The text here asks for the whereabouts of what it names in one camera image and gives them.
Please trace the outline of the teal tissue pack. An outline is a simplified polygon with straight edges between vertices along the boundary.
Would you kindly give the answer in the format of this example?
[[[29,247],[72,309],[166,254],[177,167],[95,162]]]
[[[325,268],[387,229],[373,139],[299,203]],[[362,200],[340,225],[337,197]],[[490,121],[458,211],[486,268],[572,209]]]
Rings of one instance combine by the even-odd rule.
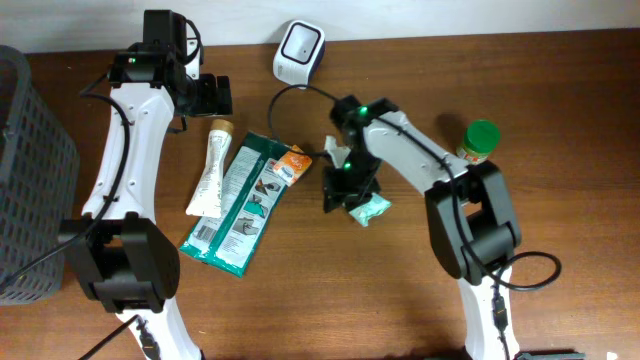
[[[369,225],[369,221],[382,215],[391,207],[392,203],[379,194],[373,193],[371,199],[349,211],[349,214],[363,227]]]

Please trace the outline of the small orange box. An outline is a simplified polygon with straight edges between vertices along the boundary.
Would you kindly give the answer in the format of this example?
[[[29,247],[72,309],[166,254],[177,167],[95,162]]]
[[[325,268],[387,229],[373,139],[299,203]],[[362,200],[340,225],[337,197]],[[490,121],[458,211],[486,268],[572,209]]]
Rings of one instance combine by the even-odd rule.
[[[283,180],[287,186],[295,184],[312,164],[312,158],[303,155],[302,150],[293,145],[274,165],[274,173]]]

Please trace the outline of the green white wipes package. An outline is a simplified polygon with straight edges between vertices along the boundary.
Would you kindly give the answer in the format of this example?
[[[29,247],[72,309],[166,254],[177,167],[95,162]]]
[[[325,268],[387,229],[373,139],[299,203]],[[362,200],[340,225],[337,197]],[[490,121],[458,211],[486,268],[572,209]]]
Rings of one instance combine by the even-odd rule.
[[[274,166],[288,147],[248,133],[222,182],[222,216],[202,217],[179,250],[241,278],[288,185]]]

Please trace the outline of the white tube gold cap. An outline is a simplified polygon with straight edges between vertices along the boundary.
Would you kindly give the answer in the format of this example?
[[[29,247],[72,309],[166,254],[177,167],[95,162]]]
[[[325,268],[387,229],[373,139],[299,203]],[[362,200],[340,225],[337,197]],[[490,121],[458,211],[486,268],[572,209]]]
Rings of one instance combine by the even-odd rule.
[[[187,215],[210,218],[221,216],[224,161],[231,145],[233,130],[233,124],[227,120],[216,119],[212,122],[207,138],[205,167],[186,208]]]

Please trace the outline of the green lid jar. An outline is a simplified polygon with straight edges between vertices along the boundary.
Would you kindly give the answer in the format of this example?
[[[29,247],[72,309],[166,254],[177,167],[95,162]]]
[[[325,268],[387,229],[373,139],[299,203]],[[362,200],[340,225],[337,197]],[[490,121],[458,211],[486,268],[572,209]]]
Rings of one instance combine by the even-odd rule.
[[[498,127],[486,119],[478,119],[469,124],[456,155],[470,164],[479,164],[488,159],[501,139]]]

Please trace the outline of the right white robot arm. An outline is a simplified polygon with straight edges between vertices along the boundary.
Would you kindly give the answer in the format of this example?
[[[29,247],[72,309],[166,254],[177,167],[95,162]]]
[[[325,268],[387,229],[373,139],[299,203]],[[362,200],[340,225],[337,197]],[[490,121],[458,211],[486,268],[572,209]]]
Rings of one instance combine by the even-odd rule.
[[[509,280],[521,231],[500,170],[451,155],[386,98],[369,104],[353,95],[337,99],[330,119],[347,155],[323,171],[324,211],[371,203],[381,191],[380,166],[391,165],[424,197],[432,250],[461,294],[467,355],[517,355]]]

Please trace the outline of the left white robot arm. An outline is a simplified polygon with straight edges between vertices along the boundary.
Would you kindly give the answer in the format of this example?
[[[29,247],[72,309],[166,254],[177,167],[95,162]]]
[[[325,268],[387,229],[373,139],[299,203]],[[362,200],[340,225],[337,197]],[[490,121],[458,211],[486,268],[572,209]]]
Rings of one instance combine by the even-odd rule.
[[[58,241],[85,296],[116,315],[148,359],[201,359],[180,314],[180,257],[158,228],[155,185],[174,118],[232,114],[230,81],[201,74],[194,23],[147,10],[143,38],[118,52],[105,74],[110,125],[100,169],[78,220]]]

